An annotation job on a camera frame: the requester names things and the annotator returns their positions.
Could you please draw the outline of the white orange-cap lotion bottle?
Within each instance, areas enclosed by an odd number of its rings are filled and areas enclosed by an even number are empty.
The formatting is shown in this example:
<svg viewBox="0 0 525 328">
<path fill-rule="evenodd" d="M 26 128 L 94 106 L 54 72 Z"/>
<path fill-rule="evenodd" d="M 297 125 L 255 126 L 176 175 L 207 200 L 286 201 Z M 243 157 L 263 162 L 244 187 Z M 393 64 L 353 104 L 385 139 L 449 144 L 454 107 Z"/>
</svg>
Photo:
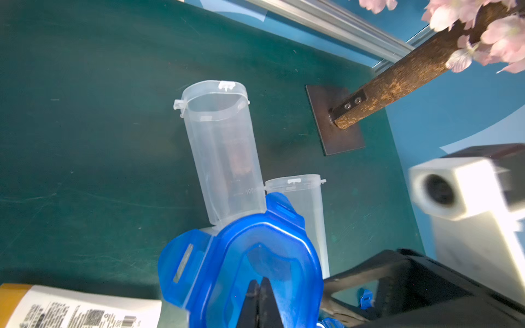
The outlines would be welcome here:
<svg viewBox="0 0 525 328">
<path fill-rule="evenodd" d="M 29 284 L 1 285 L 1 326 L 13 328 L 157 327 L 160 300 Z"/>
</svg>

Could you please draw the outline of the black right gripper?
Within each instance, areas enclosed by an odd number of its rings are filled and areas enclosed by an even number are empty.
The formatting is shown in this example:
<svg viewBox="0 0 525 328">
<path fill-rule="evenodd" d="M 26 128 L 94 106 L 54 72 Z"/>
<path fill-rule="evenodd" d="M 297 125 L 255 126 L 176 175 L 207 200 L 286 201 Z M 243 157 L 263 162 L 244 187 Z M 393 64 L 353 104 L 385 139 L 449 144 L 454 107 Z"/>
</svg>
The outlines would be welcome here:
<svg viewBox="0 0 525 328">
<path fill-rule="evenodd" d="M 373 310 L 362 310 L 334 297 L 375 280 Z M 524 326 L 523 305 L 409 249 L 382 251 L 323 282 L 321 311 L 345 326 Z"/>
</svg>

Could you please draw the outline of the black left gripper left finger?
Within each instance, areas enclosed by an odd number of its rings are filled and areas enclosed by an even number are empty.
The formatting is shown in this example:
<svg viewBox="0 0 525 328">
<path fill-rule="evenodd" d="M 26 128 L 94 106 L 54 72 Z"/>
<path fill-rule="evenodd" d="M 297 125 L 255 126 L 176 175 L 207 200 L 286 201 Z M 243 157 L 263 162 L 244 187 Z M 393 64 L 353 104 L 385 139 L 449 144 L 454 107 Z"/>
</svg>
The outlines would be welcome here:
<svg viewBox="0 0 525 328">
<path fill-rule="evenodd" d="M 259 327 L 260 289 L 260 285 L 256 280 L 250 282 L 236 328 Z"/>
</svg>

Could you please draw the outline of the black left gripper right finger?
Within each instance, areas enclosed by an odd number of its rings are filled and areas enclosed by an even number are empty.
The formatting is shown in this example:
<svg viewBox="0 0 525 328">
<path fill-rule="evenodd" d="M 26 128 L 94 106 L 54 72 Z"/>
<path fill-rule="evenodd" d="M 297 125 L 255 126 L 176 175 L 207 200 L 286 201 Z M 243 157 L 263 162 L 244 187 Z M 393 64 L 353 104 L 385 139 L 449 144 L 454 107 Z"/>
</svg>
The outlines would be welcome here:
<svg viewBox="0 0 525 328">
<path fill-rule="evenodd" d="M 258 291 L 258 327 L 284 327 L 271 282 L 267 277 L 262 279 Z"/>
</svg>

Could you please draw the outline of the clear blue-lid container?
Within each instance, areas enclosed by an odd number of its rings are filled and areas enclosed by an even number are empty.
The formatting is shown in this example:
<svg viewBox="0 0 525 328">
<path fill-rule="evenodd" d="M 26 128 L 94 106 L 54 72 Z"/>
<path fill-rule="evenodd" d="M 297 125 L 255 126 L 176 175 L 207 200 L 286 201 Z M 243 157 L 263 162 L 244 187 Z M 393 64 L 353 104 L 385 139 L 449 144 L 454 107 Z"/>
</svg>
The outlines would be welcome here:
<svg viewBox="0 0 525 328">
<path fill-rule="evenodd" d="M 244 85 L 216 80 L 194 83 L 174 102 L 185 123 L 209 221 L 216 227 L 266 211 L 249 105 Z"/>
<path fill-rule="evenodd" d="M 284 194 L 295 211 L 304 218 L 306 234 L 319 257 L 323 279 L 330 276 L 321 192 L 324 183 L 326 180 L 319 174 L 281 177 L 265 182 L 268 194 Z"/>
<path fill-rule="evenodd" d="M 268 279 L 284 327 L 315 327 L 321 265 L 305 220 L 281 193 L 267 210 L 217 235 L 190 230 L 163 249 L 157 269 L 164 299 L 186 310 L 190 327 L 235 327 L 251 282 Z"/>
</svg>

